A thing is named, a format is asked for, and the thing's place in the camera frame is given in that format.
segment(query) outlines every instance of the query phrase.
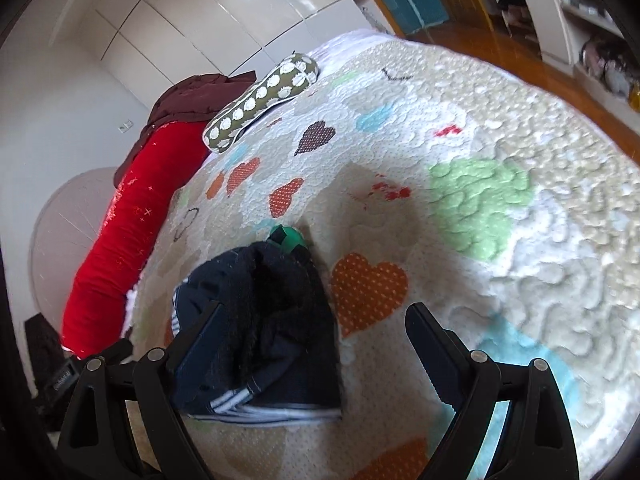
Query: red velvet fabric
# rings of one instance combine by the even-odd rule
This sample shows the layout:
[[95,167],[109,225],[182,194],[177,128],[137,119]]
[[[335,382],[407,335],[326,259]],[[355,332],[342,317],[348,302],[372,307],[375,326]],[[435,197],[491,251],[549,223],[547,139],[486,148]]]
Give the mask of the red velvet fabric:
[[209,155],[202,142],[206,124],[161,126],[124,174],[66,302],[62,345],[78,357],[101,352],[120,338],[127,291],[138,282],[171,198]]

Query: patterned bolster pillow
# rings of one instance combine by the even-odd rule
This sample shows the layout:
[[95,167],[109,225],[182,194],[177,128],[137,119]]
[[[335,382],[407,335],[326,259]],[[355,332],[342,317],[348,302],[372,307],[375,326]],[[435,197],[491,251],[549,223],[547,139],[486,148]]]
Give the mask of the patterned bolster pillow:
[[292,54],[216,115],[202,134],[205,145],[226,152],[244,130],[269,108],[293,99],[318,79],[318,64],[304,54]]

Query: bed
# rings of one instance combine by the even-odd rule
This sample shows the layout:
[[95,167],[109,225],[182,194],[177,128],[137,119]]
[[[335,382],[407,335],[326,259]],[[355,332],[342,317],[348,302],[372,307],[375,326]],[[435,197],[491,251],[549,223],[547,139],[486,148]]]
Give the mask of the bed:
[[207,465],[220,479],[415,479],[452,417],[404,333],[422,301],[468,348],[549,362],[591,479],[640,413],[638,168],[559,98],[447,49],[356,31],[310,56],[318,82],[174,196],[131,339],[136,357],[163,346],[174,288],[197,265],[295,226],[338,319],[343,417],[186,418]]

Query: metal screw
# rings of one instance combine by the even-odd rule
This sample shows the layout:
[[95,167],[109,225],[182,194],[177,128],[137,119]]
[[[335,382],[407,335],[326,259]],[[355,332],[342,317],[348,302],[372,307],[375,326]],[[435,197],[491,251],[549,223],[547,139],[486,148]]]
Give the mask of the metal screw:
[[146,356],[150,361],[159,361],[164,357],[164,350],[161,348],[154,348]]
[[102,366],[102,361],[100,361],[100,359],[98,358],[95,358],[95,359],[91,359],[86,364],[86,369],[89,370],[90,372],[95,372],[101,366]]
[[547,368],[549,368],[549,365],[544,359],[535,359],[533,361],[533,365],[541,372],[544,372]]
[[476,363],[485,363],[486,360],[489,358],[489,356],[485,354],[482,350],[473,350],[471,352],[471,358]]

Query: orange polka dot heart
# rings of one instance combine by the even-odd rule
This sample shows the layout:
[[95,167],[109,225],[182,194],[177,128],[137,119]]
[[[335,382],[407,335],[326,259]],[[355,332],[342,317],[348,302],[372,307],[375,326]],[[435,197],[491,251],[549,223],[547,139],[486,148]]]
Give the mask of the orange polka dot heart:
[[409,290],[404,270],[390,262],[375,267],[358,253],[347,254],[331,273],[342,337],[364,330],[391,316]]

